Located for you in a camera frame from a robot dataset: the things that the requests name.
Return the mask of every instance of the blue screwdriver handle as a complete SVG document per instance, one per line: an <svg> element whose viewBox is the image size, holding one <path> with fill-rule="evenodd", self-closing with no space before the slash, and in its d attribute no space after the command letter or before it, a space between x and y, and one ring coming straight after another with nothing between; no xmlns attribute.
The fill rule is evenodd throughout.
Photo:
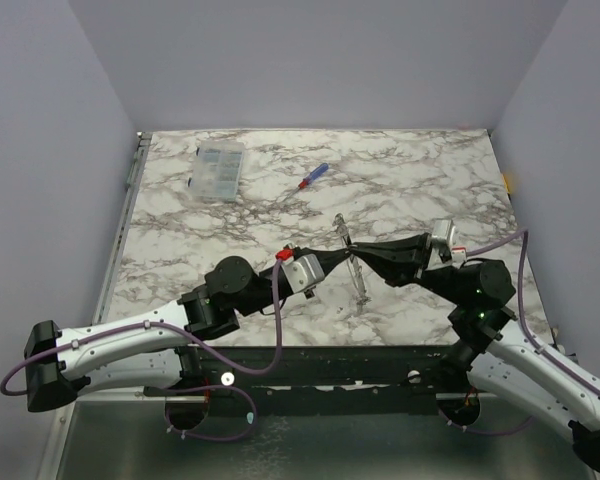
<svg viewBox="0 0 600 480"><path fill-rule="evenodd" d="M311 185L313 182L315 182L327 170L329 170L329 164L328 163L323 163L318 168L316 168L313 172L311 172L309 175L307 175L306 177L304 177L304 179L302 180L302 182L300 182L300 185L298 185L298 188L300 190L302 190L303 188Z"/></svg>

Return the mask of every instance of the gray floor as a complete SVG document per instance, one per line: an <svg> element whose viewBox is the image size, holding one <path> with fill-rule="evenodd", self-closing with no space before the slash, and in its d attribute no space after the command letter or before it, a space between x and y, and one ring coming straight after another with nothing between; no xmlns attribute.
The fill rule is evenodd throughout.
<svg viewBox="0 0 600 480"><path fill-rule="evenodd" d="M479 424L518 424L520 412L486 399ZM62 459L62 480L583 480L593 475L542 425L485 438L439 417L269 417L250 440L213 444L166 434L162 402L79 402ZM242 420L205 430L237 431Z"/></svg>

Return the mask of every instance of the gray wall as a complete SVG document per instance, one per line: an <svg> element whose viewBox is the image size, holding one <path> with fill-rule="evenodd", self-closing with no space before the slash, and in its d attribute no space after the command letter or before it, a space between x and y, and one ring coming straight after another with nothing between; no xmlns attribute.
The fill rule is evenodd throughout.
<svg viewBox="0 0 600 480"><path fill-rule="evenodd" d="M600 375L600 0L570 0L493 135L551 323Z"/></svg>
<svg viewBox="0 0 600 480"><path fill-rule="evenodd" d="M138 129L494 127L565 0L70 0Z"/></svg>
<svg viewBox="0 0 600 480"><path fill-rule="evenodd" d="M90 321L132 127L66 0L0 0L0 379L34 323ZM49 420L0 396L0 479L35 477Z"/></svg>

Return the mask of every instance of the transparent plastic container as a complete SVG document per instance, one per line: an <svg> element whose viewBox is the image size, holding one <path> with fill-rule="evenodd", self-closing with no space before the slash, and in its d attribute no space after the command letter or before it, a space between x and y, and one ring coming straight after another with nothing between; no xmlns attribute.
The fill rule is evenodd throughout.
<svg viewBox="0 0 600 480"><path fill-rule="evenodd" d="M240 142L202 142L193 158L189 188L194 197L233 202L246 148Z"/></svg>

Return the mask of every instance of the marble table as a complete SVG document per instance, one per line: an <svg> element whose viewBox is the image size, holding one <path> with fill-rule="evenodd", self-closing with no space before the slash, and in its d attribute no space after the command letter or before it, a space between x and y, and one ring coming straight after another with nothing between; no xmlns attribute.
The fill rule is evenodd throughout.
<svg viewBox="0 0 600 480"><path fill-rule="evenodd" d="M235 140L247 147L235 203L205 203L187 189L201 141ZM322 162L330 170L310 189L280 200ZM152 310L201 284L229 255L256 271L292 241L340 247L332 226L342 213L354 241L399 239L452 218L461 242L486 245L516 230L502 177L484 130L327 131L226 130L158 132L142 176L107 321ZM514 281L520 245L492 254ZM363 264L371 302L356 312L346 265L316 290L291 297L283 310L285 345L451 344L452 306L417 286L394 289ZM526 314L550 338L531 270L525 273ZM511 308L517 310L515 302ZM240 318L240 330L216 345L273 345L273 317Z"/></svg>

